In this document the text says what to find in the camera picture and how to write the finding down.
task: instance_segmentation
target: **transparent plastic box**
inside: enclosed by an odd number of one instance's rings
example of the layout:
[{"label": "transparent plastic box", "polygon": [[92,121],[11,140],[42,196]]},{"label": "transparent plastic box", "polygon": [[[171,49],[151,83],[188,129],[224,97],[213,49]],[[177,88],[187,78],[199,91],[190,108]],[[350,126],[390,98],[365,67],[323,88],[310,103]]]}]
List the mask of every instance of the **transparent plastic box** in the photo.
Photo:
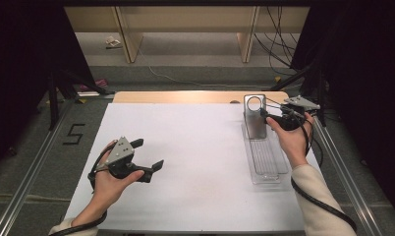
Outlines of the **transparent plastic box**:
[{"label": "transparent plastic box", "polygon": [[250,139],[246,123],[242,125],[247,159],[254,184],[280,183],[280,174],[288,173],[286,156],[280,147],[277,134],[269,126],[265,139]]}]

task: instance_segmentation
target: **white sleeve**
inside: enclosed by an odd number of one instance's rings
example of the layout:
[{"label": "white sleeve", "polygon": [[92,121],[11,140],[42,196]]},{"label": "white sleeve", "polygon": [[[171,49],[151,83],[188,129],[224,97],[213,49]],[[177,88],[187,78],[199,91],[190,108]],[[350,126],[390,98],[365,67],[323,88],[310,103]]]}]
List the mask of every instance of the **white sleeve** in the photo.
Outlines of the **white sleeve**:
[{"label": "white sleeve", "polygon": [[[72,227],[71,223],[73,220],[74,220],[73,218],[63,220],[63,222],[61,222],[59,225],[56,225],[53,228],[51,228],[50,232],[48,234],[50,235],[52,233],[59,232],[63,229],[71,228]],[[93,227],[93,228],[90,228],[90,229],[87,229],[87,230],[84,230],[81,232],[69,234],[69,235],[72,235],[72,236],[95,236],[97,234],[97,230],[98,230],[97,227]]]},{"label": "white sleeve", "polygon": [[[343,212],[327,188],[322,175],[315,168],[308,164],[300,165],[293,170],[292,177],[307,194]],[[352,227],[344,220],[312,204],[298,193],[296,197],[302,210],[305,232],[308,236],[356,235]]]}]

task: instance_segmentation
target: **white paper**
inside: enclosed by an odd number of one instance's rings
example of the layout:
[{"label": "white paper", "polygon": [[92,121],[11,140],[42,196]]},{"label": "white paper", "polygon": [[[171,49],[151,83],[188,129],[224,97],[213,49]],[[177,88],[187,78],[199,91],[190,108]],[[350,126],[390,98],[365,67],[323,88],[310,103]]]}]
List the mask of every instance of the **white paper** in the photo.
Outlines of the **white paper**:
[{"label": "white paper", "polygon": [[[155,233],[302,231],[290,185],[254,185],[241,124],[242,104],[109,104],[66,217],[91,198],[86,178],[103,148],[125,136],[144,139],[133,163],[164,159],[151,183],[134,183],[108,210],[101,229]],[[317,169],[312,152],[310,164]]]}]

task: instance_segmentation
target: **person's left hand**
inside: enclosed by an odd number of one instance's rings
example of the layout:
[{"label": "person's left hand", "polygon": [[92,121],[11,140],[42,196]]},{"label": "person's left hand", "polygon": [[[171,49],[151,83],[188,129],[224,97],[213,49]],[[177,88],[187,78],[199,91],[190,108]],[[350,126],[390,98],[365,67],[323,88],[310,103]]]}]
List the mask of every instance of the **person's left hand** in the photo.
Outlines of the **person's left hand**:
[{"label": "person's left hand", "polygon": [[[115,144],[115,142],[109,143],[108,147]],[[111,150],[108,150],[102,156],[99,163],[105,162],[110,152]],[[90,223],[100,218],[111,205],[119,200],[124,190],[139,180],[143,174],[144,172],[142,170],[138,170],[124,179],[117,179],[107,170],[97,172],[93,197],[86,208],[73,220],[72,226]]]}]

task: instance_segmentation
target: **wrist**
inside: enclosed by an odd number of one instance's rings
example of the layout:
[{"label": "wrist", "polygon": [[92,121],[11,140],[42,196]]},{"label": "wrist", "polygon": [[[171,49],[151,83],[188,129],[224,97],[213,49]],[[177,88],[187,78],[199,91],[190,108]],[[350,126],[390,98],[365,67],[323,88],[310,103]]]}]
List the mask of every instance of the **wrist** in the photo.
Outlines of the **wrist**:
[{"label": "wrist", "polygon": [[94,222],[99,219],[109,206],[92,198],[85,209],[72,221],[72,227]]},{"label": "wrist", "polygon": [[299,165],[308,164],[308,161],[306,160],[304,155],[288,155],[287,157],[289,159],[290,165],[292,166],[292,169],[295,169]]}]

